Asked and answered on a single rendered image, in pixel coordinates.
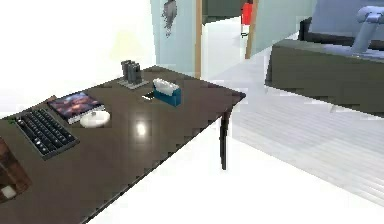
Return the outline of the book with colourful cover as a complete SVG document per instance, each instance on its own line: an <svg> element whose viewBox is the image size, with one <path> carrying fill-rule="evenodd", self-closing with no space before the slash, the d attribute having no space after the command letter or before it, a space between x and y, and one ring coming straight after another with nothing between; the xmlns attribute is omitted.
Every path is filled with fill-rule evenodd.
<svg viewBox="0 0 384 224"><path fill-rule="evenodd" d="M78 122L85 114L105 109L102 102L82 91L49 101L47 105L68 124Z"/></svg>

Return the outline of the black computer keyboard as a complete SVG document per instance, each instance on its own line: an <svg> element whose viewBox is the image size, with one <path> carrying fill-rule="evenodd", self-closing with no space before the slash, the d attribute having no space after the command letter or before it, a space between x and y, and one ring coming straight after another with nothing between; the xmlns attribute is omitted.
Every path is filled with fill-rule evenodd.
<svg viewBox="0 0 384 224"><path fill-rule="evenodd" d="M50 159L79 143L46 109L33 109L13 121L43 160Z"/></svg>

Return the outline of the red fire extinguisher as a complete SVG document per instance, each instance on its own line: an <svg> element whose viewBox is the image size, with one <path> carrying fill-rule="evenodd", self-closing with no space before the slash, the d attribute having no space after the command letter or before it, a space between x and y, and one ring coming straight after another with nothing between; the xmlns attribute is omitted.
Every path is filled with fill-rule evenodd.
<svg viewBox="0 0 384 224"><path fill-rule="evenodd" d="M246 0L241 8L241 36L245 37L249 33L251 16L253 9L253 0Z"/></svg>

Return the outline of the grey statuette on square base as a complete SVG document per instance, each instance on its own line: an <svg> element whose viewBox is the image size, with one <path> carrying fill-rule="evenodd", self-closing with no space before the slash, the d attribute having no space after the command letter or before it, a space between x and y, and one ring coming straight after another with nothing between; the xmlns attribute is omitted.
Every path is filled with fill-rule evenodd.
<svg viewBox="0 0 384 224"><path fill-rule="evenodd" d="M123 77L117 83L131 90L137 89L148 84L147 80L142 78L140 64L132 60L121 62Z"/></svg>

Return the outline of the dark brown wooden table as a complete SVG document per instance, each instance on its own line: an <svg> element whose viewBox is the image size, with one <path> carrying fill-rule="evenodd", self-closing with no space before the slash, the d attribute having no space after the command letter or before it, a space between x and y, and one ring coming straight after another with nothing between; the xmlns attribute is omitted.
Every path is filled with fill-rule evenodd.
<svg viewBox="0 0 384 224"><path fill-rule="evenodd" d="M0 224L84 224L216 120L226 122L243 93L162 67L143 70L181 89L173 107L147 101L151 85L130 90L116 81L87 89L111 115L103 128L67 130L74 147L44 160L10 117L0 137L32 181L21 195L0 204Z"/></svg>

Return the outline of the wooden door frame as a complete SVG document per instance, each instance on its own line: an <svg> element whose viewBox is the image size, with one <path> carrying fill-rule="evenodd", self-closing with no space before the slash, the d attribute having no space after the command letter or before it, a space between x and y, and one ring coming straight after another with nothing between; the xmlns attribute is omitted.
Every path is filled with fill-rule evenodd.
<svg viewBox="0 0 384 224"><path fill-rule="evenodd" d="M241 36L241 8L246 0L195 0L196 41L193 76L215 76L245 59L248 35ZM251 22L259 0L253 0Z"/></svg>

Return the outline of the dark olive sofa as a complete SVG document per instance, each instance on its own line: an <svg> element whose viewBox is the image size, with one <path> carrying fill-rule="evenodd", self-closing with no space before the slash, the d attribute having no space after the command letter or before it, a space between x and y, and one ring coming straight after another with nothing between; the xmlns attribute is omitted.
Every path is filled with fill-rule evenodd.
<svg viewBox="0 0 384 224"><path fill-rule="evenodd" d="M296 40L272 46L265 85L384 118L384 39L369 49L379 59L326 52L325 46L350 47L351 37L309 31L300 22Z"/></svg>

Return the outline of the blue tissue box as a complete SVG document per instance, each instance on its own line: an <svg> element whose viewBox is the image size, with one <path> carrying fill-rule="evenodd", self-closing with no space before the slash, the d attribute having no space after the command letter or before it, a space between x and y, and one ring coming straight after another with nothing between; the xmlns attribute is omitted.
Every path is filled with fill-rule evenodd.
<svg viewBox="0 0 384 224"><path fill-rule="evenodd" d="M181 103L181 88L169 81L156 78L153 80L154 97L172 106Z"/></svg>

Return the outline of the brown patterned flat object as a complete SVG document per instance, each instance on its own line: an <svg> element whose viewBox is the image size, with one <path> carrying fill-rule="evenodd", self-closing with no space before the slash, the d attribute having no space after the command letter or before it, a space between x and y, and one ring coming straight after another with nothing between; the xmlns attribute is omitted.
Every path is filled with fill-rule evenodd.
<svg viewBox="0 0 384 224"><path fill-rule="evenodd" d="M0 204L25 192L31 179L0 137Z"/></svg>

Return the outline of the white round dish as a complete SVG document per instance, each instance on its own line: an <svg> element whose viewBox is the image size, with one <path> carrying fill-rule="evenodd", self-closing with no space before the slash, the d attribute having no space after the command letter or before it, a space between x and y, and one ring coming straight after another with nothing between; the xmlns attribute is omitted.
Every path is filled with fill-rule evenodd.
<svg viewBox="0 0 384 224"><path fill-rule="evenodd" d="M80 125L84 128L98 128L107 124L110 114L107 111L93 111L80 119Z"/></svg>

